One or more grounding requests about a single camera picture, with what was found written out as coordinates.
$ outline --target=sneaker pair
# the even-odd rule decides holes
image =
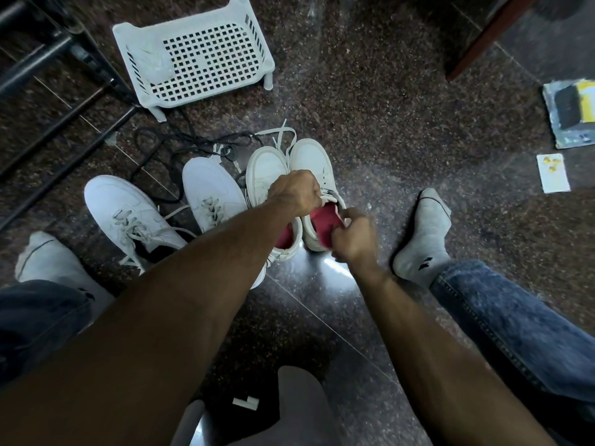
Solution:
[[[281,141],[284,132],[293,133],[293,140],[283,154]],[[306,247],[312,251],[327,251],[331,248],[331,231],[343,221],[338,210],[344,209],[345,202],[337,192],[333,177],[333,167],[327,152],[314,139],[296,141],[295,130],[285,127],[261,131],[257,134],[278,133],[275,147],[264,146],[258,149],[248,162],[246,168],[246,198],[251,207],[260,205],[268,197],[268,189],[281,175],[291,171],[307,169],[311,171],[321,188],[324,205],[307,216],[296,217],[277,240],[272,249],[267,265],[275,261],[286,261],[293,258],[299,250],[303,237]]]
[[[139,249],[144,248],[149,254],[160,246],[179,250],[187,244],[179,232],[196,237],[191,231],[172,227],[167,222],[183,209],[192,210],[203,233],[248,209],[235,180],[209,158],[189,160],[184,165],[182,180],[188,205],[166,217],[148,195],[122,178],[100,175],[87,183],[87,208],[101,231],[126,254],[121,265],[135,266],[144,273],[151,264],[139,255]],[[262,283],[265,275],[266,266],[263,266],[252,288]]]

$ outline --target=black cable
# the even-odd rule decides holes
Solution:
[[[182,128],[178,127],[174,123],[175,117],[181,117],[186,125],[187,132],[184,132]],[[180,160],[181,156],[186,153],[206,153],[207,155],[219,155],[222,158],[228,159],[229,161],[235,161],[237,158],[237,147],[248,147],[251,145],[252,140],[256,139],[262,146],[262,140],[250,131],[239,131],[237,133],[225,134],[218,138],[209,139],[208,137],[201,136],[196,133],[194,126],[190,122],[190,119],[181,108],[172,110],[168,116],[170,119],[166,124],[161,124],[159,127],[139,127],[134,131],[133,144],[139,152],[145,154],[141,162],[137,165],[136,169],[130,173],[129,181],[132,183],[136,174],[143,168],[150,160],[155,160],[167,169],[169,178],[178,187],[179,196],[175,200],[162,199],[160,197],[150,195],[150,197],[159,203],[177,203],[184,197],[184,185],[182,183],[182,170],[183,163]],[[145,151],[140,146],[139,138],[146,137],[153,140],[152,147]],[[170,143],[180,142],[181,146],[174,149]],[[224,147],[221,149],[222,153],[216,153],[213,151],[214,144],[222,144]],[[168,155],[168,160],[163,161],[157,154],[160,150],[165,150]]]

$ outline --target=white sock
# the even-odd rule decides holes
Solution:
[[[115,300],[106,289],[91,278],[70,249],[52,235],[37,231],[19,255],[14,276],[19,282],[47,280],[93,296],[93,321]]]
[[[394,273],[429,288],[452,261],[444,247],[450,225],[450,209],[434,189],[424,190],[415,211],[413,238],[394,257]]]

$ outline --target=sock logo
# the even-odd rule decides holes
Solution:
[[[423,263],[420,264],[420,267],[418,268],[418,270],[422,270],[424,268],[429,268],[430,265],[427,263],[428,261],[432,261],[432,257],[427,257]]]

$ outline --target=red shoe insole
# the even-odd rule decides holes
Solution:
[[[318,235],[318,242],[326,248],[333,247],[331,233],[337,227],[345,228],[343,220],[338,215],[336,203],[327,203],[310,213],[310,221]]]
[[[281,236],[277,239],[275,247],[277,248],[290,248],[293,244],[293,228],[291,224],[287,224],[283,229]]]

